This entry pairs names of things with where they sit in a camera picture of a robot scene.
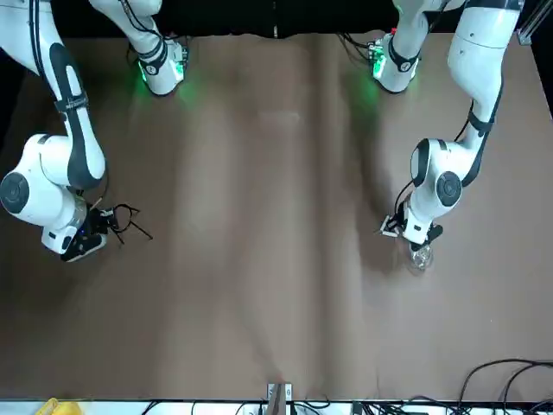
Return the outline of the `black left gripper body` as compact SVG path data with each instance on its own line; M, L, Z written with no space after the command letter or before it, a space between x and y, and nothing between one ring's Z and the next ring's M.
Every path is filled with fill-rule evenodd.
M407 201L402 201L398 205L395 217L400 223L399 227L404 230L403 237L413 237L416 234L416 221L412 218L409 203Z

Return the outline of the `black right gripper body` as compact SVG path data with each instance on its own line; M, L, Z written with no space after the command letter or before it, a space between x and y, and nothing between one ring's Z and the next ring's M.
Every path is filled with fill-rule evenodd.
M88 205L86 218L77 235L91 237L96 234L108 234L108 213L105 210Z

